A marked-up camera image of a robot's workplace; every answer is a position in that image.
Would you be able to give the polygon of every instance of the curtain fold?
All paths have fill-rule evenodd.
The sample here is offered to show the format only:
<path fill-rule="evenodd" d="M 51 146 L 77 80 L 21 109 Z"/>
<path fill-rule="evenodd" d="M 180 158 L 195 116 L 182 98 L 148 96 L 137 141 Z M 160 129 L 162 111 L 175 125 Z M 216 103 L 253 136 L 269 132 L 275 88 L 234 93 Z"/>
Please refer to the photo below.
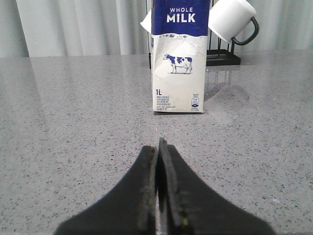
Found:
<path fill-rule="evenodd" d="M 146 54 L 146 2 L 149 10 L 151 0 L 0 0 L 0 57 Z M 312 0 L 248 2 L 260 33 L 235 51 L 313 48 Z M 237 39 L 252 32 L 249 24 Z"/>

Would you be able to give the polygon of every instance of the milk carton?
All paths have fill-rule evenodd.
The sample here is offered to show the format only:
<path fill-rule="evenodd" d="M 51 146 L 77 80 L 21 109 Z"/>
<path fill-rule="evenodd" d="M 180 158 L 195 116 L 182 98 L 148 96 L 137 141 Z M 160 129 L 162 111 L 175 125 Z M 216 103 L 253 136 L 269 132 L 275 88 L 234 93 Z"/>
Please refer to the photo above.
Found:
<path fill-rule="evenodd" d="M 202 113 L 210 0 L 153 0 L 153 110 Z"/>

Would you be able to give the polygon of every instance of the cow illustration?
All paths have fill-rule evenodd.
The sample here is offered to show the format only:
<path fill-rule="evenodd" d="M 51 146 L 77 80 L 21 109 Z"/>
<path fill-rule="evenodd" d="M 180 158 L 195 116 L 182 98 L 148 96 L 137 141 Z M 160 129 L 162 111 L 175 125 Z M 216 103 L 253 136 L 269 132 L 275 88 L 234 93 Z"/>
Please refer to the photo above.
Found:
<path fill-rule="evenodd" d="M 169 60 L 173 68 L 171 73 L 177 73 L 177 67 L 185 68 L 185 74 L 191 74 L 192 70 L 192 58 L 191 57 L 175 57 L 169 54 L 165 54 L 163 60 Z"/>

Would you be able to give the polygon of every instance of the mug handle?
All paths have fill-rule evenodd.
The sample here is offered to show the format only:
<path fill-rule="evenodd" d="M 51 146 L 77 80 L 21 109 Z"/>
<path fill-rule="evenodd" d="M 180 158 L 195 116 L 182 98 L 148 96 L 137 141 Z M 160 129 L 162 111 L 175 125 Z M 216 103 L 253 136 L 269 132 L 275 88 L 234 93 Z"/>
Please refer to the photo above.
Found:
<path fill-rule="evenodd" d="M 259 24 L 258 24 L 258 22 L 256 21 L 256 19 L 254 17 L 251 17 L 251 21 L 254 24 L 254 32 L 253 32 L 253 34 L 247 40 L 245 40 L 243 42 L 239 42 L 235 37 L 232 37 L 231 40 L 235 44 L 240 45 L 240 46 L 246 45 L 246 44 L 250 43 L 253 39 L 255 39 L 255 37 L 258 35 L 258 33 L 260 31 Z"/>

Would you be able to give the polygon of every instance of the speckled stone countertop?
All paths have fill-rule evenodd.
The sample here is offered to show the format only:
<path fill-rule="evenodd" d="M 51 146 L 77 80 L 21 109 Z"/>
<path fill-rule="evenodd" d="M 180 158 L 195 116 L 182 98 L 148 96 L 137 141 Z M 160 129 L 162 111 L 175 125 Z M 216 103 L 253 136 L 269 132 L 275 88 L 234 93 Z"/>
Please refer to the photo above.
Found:
<path fill-rule="evenodd" d="M 146 55 L 0 59 L 0 233 L 52 234 L 159 137 L 278 233 L 312 233 L 313 51 L 239 56 L 207 68 L 198 115 L 154 115 Z"/>

